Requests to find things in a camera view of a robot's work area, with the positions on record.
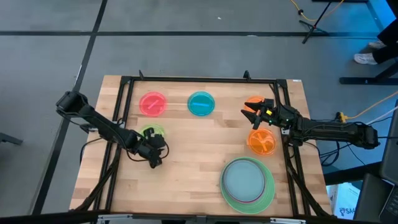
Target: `metal stand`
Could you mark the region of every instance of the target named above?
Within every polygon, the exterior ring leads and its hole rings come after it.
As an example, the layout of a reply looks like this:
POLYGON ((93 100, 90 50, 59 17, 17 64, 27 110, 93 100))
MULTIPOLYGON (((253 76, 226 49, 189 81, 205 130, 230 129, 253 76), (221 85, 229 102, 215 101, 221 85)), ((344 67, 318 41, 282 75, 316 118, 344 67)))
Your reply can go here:
POLYGON ((398 62, 385 69, 376 77, 340 77, 340 84, 344 85, 398 85, 398 78, 390 78, 398 72, 398 62))
POLYGON ((311 25, 311 24, 309 24, 309 23, 307 23, 307 22, 304 22, 304 21, 302 21, 302 20, 299 20, 299 21, 298 21, 299 23, 305 24, 305 25, 308 26, 308 28, 310 28, 310 32, 308 32, 307 36, 304 38, 304 40, 303 40, 303 42, 302 42, 303 44, 305 44, 305 43, 307 42, 308 38, 310 38, 310 36, 313 34, 313 32, 314 32, 315 30, 320 31, 320 32, 324 33, 325 35, 329 35, 329 33, 326 32, 326 31, 324 31, 323 29, 317 28, 317 25, 318 25, 319 21, 322 19, 322 17, 323 17, 323 15, 325 14, 325 12, 328 10, 330 4, 331 4, 331 1, 328 3, 328 5, 326 6, 326 8, 323 10, 321 16, 318 18, 318 20, 316 21, 316 23, 315 23, 314 25, 311 25))
POLYGON ((0 133, 0 142, 9 142, 20 146, 23 140, 9 136, 8 134, 0 133))

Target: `yellow cable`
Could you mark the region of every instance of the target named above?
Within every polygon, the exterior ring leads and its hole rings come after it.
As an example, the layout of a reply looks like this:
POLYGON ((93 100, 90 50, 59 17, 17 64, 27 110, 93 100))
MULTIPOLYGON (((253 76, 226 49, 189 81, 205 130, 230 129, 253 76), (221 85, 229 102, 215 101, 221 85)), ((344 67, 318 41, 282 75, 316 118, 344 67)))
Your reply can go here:
POLYGON ((396 94, 398 94, 398 91, 396 91, 395 93, 393 93, 393 94, 391 94, 391 95, 385 97, 385 98, 382 99, 381 101, 378 101, 377 103, 373 104, 372 106, 370 106, 370 107, 367 108, 366 110, 360 112, 360 113, 359 113, 358 115, 356 115, 356 116, 353 116, 353 117, 345 116, 345 120, 347 120, 347 119, 355 119, 355 118, 361 116, 362 114, 364 114, 365 112, 367 112, 367 111, 370 110, 371 108, 373 108, 373 107, 375 107, 376 105, 378 105, 379 103, 381 103, 381 102, 383 102, 383 101, 385 101, 385 100, 387 100, 387 99, 389 99, 389 98, 395 96, 396 94))
MULTIPOLYGON (((301 10, 301 9, 299 8, 299 6, 297 5, 297 3, 296 3, 294 0, 290 0, 290 1, 294 4, 294 6, 296 7, 296 9, 297 9, 298 11, 301 10)), ((323 17, 330 16, 338 7, 340 7, 340 5, 341 5, 343 2, 344 2, 344 0, 341 0, 341 2, 340 2, 339 4, 337 4, 337 6, 335 6, 330 12, 326 13, 323 17)), ((317 21, 317 19, 309 19, 309 18, 307 18, 307 17, 304 15, 304 13, 301 13, 301 16, 303 16, 303 18, 306 19, 306 20, 308 20, 308 21, 317 21)))

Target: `gray plate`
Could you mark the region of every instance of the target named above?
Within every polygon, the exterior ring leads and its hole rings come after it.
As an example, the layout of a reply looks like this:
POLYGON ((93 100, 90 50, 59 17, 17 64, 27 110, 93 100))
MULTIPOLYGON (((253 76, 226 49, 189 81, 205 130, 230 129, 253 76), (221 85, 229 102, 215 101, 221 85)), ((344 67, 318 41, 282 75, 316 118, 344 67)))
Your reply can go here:
POLYGON ((228 194, 240 202, 253 202, 264 192, 266 181, 260 168, 245 159, 232 162, 224 173, 228 194))

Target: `stacked plates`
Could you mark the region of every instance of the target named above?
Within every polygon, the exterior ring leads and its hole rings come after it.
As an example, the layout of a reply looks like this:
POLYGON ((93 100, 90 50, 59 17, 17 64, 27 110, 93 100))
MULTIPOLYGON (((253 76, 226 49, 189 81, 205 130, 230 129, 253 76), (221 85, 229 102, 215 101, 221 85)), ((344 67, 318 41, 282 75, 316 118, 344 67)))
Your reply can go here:
POLYGON ((220 186, 227 203, 245 214, 264 211, 275 194, 274 178, 269 169, 250 157, 231 161, 221 173, 220 186))

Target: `blue petri dish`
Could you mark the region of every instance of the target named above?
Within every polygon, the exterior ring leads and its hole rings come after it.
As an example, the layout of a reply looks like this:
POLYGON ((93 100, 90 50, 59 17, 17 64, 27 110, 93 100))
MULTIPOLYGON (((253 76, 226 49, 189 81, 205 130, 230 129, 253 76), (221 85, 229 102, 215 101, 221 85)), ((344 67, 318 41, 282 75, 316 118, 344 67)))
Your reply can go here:
POLYGON ((209 115, 215 107, 214 98, 205 91, 198 91, 188 99, 188 109, 197 116, 209 115))

